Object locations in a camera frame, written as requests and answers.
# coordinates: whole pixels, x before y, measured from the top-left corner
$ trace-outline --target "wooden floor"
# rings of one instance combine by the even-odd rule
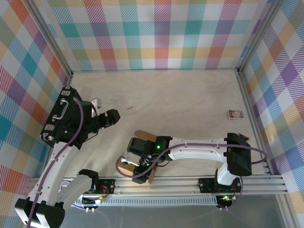
[[[72,86],[83,100],[99,97],[104,112],[117,109],[120,121],[83,144],[66,177],[87,168],[118,176],[116,159],[136,130],[183,139],[216,140],[242,133],[256,146],[234,71],[119,71],[75,74]],[[228,120],[227,110],[243,110],[245,120]],[[252,160],[260,155],[252,152]],[[220,162],[184,159],[157,170],[157,176],[214,175]],[[264,174],[261,164],[254,174]]]

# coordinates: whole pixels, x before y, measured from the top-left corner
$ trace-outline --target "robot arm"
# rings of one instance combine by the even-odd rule
[[[79,154],[88,135],[97,134],[99,129],[110,127],[120,119],[118,111],[114,109],[99,113],[100,106],[97,98],[91,102],[82,101],[72,87],[65,86],[61,90],[40,134],[40,138],[53,147],[52,155],[28,197],[18,199],[15,204],[15,210],[24,224],[28,223],[33,208],[31,226],[58,228],[65,210],[80,195],[88,190],[104,192],[98,173],[91,170],[81,170],[66,188],[58,192],[70,163]]]
[[[179,138],[173,138],[170,141],[169,147],[175,146],[178,144],[182,143],[199,143],[199,144],[208,144],[208,143],[213,143],[213,140],[183,140]],[[224,139],[222,140],[217,140],[215,143],[217,144],[225,144],[226,142]],[[170,151],[168,156],[172,160],[178,160],[178,159],[187,159],[187,158],[192,158],[192,159],[207,159],[207,160],[214,160],[217,162],[222,162],[223,165],[221,168],[219,168],[218,173],[217,173],[217,181],[221,185],[231,185],[233,180],[237,177],[236,175],[233,175],[229,172],[228,170],[228,165],[227,165],[227,158],[224,156],[226,152],[226,148],[221,147],[218,148],[216,146],[186,146],[184,148],[175,148]]]
[[[251,151],[249,149],[217,146],[226,143],[250,146],[235,133],[228,133],[225,139],[210,141],[184,140],[168,136],[159,136],[155,142],[132,138],[125,154],[127,156],[125,156],[123,162],[129,163],[129,160],[132,160],[132,164],[136,166],[133,175],[137,175],[147,170],[161,152],[172,146],[183,144],[182,147],[171,149],[157,162],[162,163],[186,158],[222,162],[223,165],[216,171],[216,183],[229,186],[237,176],[250,176],[252,174]],[[134,162],[134,155],[139,156],[139,162]],[[133,181],[144,183],[149,175],[150,172],[139,178],[133,178]]]

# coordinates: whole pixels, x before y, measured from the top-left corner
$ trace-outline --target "colorful plaid wall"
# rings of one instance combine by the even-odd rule
[[[39,132],[67,76],[21,0],[0,2],[0,227],[40,174],[48,147]]]
[[[285,0],[244,78],[272,165],[304,227],[303,0]]]
[[[254,26],[249,31],[249,25],[258,20],[257,11],[266,1],[35,2],[70,65],[87,71],[235,68],[250,34],[256,31]],[[58,29],[63,37],[58,36]]]

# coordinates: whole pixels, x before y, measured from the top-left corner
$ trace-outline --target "purple cable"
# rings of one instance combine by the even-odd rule
[[[172,147],[167,148],[166,150],[164,150],[163,152],[161,152],[160,155],[158,155],[158,157],[155,159],[155,161],[152,163],[152,165],[150,165],[150,167],[149,167],[147,170],[145,170],[144,172],[142,172],[142,173],[140,173],[140,174],[133,175],[133,176],[126,175],[126,174],[124,174],[123,172],[121,172],[121,171],[119,170],[119,168],[118,168],[118,163],[119,163],[119,161],[121,161],[122,158],[125,158],[125,157],[123,157],[123,156],[120,156],[120,157],[117,159],[117,161],[116,161],[116,170],[117,170],[121,175],[123,175],[124,177],[128,177],[128,178],[138,178],[138,177],[141,177],[141,176],[145,175],[147,172],[149,172],[149,171],[156,165],[156,163],[158,162],[158,160],[159,160],[165,153],[167,153],[168,151],[170,151],[170,150],[172,150],[172,149],[175,149],[175,148],[182,148],[182,147],[184,147],[184,146],[185,146],[185,144],[183,143],[183,144],[178,144],[178,145],[175,145],[175,146],[172,146]],[[253,165],[254,165],[254,164],[259,164],[259,163],[264,162],[264,161],[267,160],[267,154],[266,154],[264,151],[262,151],[262,150],[260,150],[260,149],[258,149],[258,148],[250,147],[250,146],[243,146],[243,145],[236,145],[236,144],[212,144],[212,143],[188,143],[187,146],[218,146],[218,147],[221,147],[221,146],[222,146],[222,147],[237,147],[237,148],[249,149],[249,150],[258,151],[258,152],[264,154],[264,156],[265,156],[263,159],[261,159],[261,160],[259,160],[259,161],[254,161],[254,162],[252,162],[251,164],[253,164]]]
[[[61,182],[60,191],[62,191],[62,184],[63,184],[63,183],[66,183],[66,182],[69,183],[69,184],[71,183],[69,180],[68,180],[68,181],[67,181],[67,180],[64,180],[63,182]]]
[[[73,100],[78,104],[79,109],[80,109],[80,124],[79,124],[78,130],[76,131],[76,133],[75,133],[75,135],[73,136],[73,138],[71,138],[70,141],[69,141],[66,145],[64,145],[64,147],[62,147],[62,149],[61,149],[61,150],[58,152],[58,154],[55,156],[55,159],[58,159],[58,157],[62,154],[62,152],[63,152],[63,151],[64,151],[64,150],[65,150],[65,149],[74,141],[74,139],[78,136],[78,134],[79,134],[79,132],[80,132],[80,130],[81,130],[81,128],[82,128],[82,124],[83,124],[83,122],[84,122],[84,111],[83,111],[83,109],[82,109],[82,106],[81,106],[81,104],[80,104],[80,101],[79,101],[76,97],[74,97]],[[38,190],[37,190],[38,192],[41,191],[41,189],[42,189],[42,187],[43,187],[43,183],[44,183],[45,179],[47,178],[47,175],[48,175],[49,171],[51,170],[51,168],[53,167],[54,163],[55,163],[55,160],[53,160],[53,161],[50,163],[50,165],[49,165],[49,167],[47,168],[46,172],[45,172],[44,175],[42,176],[41,181],[40,181],[40,184],[39,184],[39,186],[38,186]],[[37,203],[37,201],[38,201],[38,198],[39,198],[39,193],[36,194],[35,199],[34,199],[33,204],[32,204],[32,207],[31,207],[31,209],[30,209],[30,213],[29,213],[29,217],[28,217],[29,220],[28,220],[27,228],[30,228],[30,224],[31,224],[32,219],[33,219],[33,214],[34,214],[34,210],[35,210],[35,206],[36,206],[36,203]]]

